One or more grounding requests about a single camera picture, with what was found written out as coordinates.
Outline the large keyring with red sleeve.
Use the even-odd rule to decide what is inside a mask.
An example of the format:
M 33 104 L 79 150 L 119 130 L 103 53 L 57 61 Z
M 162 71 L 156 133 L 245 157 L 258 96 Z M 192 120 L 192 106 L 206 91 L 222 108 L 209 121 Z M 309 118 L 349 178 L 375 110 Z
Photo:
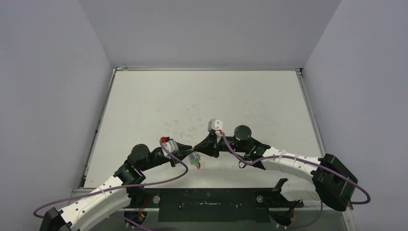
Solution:
M 190 154 L 190 155 L 188 156 L 188 158 L 189 158 L 189 162 L 190 162 L 190 164 L 191 164 L 192 166 L 195 166 L 197 169 L 200 169 L 200 168 L 201 168 L 201 163 L 200 163 L 201 156 L 200 156 L 197 152 L 194 152 L 194 153 Z M 194 165 L 194 164 L 193 164 L 193 160 L 197 160 L 197 161 L 198 161 L 198 164 L 197 164 L 197 165 Z

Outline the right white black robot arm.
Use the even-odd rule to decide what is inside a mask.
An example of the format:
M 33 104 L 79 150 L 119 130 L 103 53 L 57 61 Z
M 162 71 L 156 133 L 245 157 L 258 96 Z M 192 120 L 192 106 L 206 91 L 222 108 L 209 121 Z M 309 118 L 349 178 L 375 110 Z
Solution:
M 237 126 L 233 136 L 225 135 L 219 128 L 209 128 L 207 137 L 193 149 L 212 157 L 229 152 L 246 166 L 303 179 L 302 182 L 287 180 L 273 191 L 272 200 L 277 206 L 285 206 L 290 201 L 314 200 L 343 212 L 352 203 L 358 184 L 355 175 L 336 156 L 308 157 L 275 149 L 254 139 L 251 129 L 245 125 Z

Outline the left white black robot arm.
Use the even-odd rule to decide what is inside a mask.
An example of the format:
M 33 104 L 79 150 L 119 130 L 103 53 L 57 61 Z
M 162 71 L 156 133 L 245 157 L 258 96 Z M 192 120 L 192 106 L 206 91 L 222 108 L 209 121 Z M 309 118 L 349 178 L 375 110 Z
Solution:
M 193 147 L 164 137 L 159 147 L 150 151 L 147 145 L 135 145 L 127 159 L 101 186 L 92 192 L 72 197 L 72 204 L 61 209 L 52 207 L 43 216 L 41 231 L 88 231 L 117 210 L 143 202 L 146 170 L 170 163 L 183 164 Z

